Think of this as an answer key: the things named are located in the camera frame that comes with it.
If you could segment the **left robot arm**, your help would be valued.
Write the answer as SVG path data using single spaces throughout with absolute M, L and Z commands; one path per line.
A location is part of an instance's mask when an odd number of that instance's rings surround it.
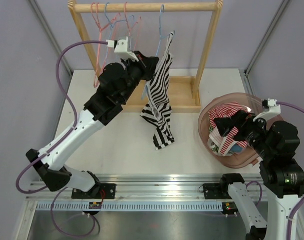
M 105 66 L 99 76 L 99 87 L 76 116 L 76 123 L 40 150 L 30 149 L 26 156 L 46 187 L 56 192 L 63 188 L 81 191 L 87 198 L 99 195 L 101 183 L 89 170 L 68 167 L 68 158 L 95 132 L 106 126 L 122 110 L 122 106 L 141 80 L 153 78 L 159 58 L 146 57 L 134 51 L 135 60 L 127 59 Z

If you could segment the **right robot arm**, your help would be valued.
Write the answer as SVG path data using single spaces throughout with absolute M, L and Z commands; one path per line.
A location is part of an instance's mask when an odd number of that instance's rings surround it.
M 222 137 L 236 128 L 234 140 L 246 141 L 262 159 L 259 169 L 268 199 L 267 219 L 260 215 L 240 174 L 223 174 L 218 189 L 222 197 L 234 201 L 246 227 L 245 238 L 295 239 L 297 211 L 304 203 L 304 171 L 294 159 L 300 144 L 297 128 L 279 120 L 267 129 L 263 118 L 243 110 L 214 122 Z

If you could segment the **blue wire hanger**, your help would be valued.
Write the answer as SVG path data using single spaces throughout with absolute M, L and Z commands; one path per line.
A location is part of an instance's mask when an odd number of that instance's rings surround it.
M 159 53 L 161 41 L 163 39 L 167 38 L 167 36 L 170 35 L 170 34 L 167 34 L 167 35 L 162 34 L 162 15 L 164 13 L 164 10 L 165 10 L 165 6 L 164 6 L 164 4 L 162 4 L 161 7 L 160 7 L 160 11 L 159 11 L 159 27 L 158 27 L 158 30 L 159 30 L 159 42 L 158 42 L 157 50 L 156 50 L 156 53 L 155 53 L 156 57 L 158 56 L 158 53 Z M 147 87 L 146 87 L 146 84 L 144 84 L 144 87 L 143 87 L 143 90 L 142 90 L 142 94 L 141 94 L 141 100 L 143 100 L 145 98 L 146 93 L 147 93 Z
M 114 40 L 116 33 L 117 33 L 118 25 L 119 25 L 119 23 L 125 22 L 125 18 L 121 17 L 120 12 L 116 13 L 113 18 L 109 18 L 109 16 L 107 15 L 107 12 L 106 12 L 106 8 L 107 8 L 108 4 L 109 4 L 109 2 L 107 2 L 104 5 L 104 17 L 107 20 L 107 23 L 109 23 L 109 26 L 102 32 L 102 35 L 104 32 L 107 31 L 108 35 L 106 35 L 106 39 Z

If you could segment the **black white striped tank top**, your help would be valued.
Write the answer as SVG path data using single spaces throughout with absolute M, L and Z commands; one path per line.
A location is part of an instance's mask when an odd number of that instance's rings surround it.
M 174 34 L 172 31 L 167 36 L 164 54 L 157 64 L 154 76 L 145 84 L 144 95 L 148 102 L 140 113 L 140 117 L 156 128 L 152 139 L 157 150 L 175 142 L 170 129 L 172 107 L 168 96 L 170 67 L 173 61 L 170 46 Z

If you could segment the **green striped tank top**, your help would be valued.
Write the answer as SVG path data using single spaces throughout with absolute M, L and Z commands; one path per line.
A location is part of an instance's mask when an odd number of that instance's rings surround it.
M 222 136 L 219 134 L 217 128 L 213 128 L 211 125 L 209 126 L 209 139 L 207 141 L 207 145 L 213 151 L 213 153 L 217 156 L 220 156 L 220 146 L 222 143 Z

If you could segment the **blue tank top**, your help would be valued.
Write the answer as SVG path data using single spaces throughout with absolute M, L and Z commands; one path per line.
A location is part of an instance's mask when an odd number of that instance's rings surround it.
M 239 146 L 238 144 L 235 144 L 231 147 L 229 150 L 229 153 L 231 154 L 240 154 L 244 150 L 243 147 Z

